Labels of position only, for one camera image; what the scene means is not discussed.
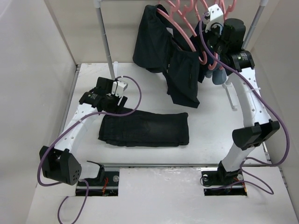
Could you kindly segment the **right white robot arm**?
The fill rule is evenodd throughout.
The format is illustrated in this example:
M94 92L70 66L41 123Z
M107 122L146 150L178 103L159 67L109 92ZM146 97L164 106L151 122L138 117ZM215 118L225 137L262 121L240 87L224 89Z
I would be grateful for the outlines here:
M233 145L220 161L216 171L203 171L204 186L228 185L240 174L240 165L246 157L279 130L260 102L252 54L242 48L246 27L242 20L230 18L224 22L213 21L206 26L205 42L220 56L220 61L238 71L242 77L226 70L243 115L243 128L232 132Z

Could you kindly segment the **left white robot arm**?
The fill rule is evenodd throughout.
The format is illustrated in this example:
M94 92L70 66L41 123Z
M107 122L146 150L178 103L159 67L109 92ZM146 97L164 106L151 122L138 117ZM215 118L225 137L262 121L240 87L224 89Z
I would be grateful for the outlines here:
M53 147L43 146L39 152L45 178L68 185L80 179L82 165L75 155L81 140L100 112L117 113L123 107L127 87L125 81L99 77L96 86L82 95L72 119Z

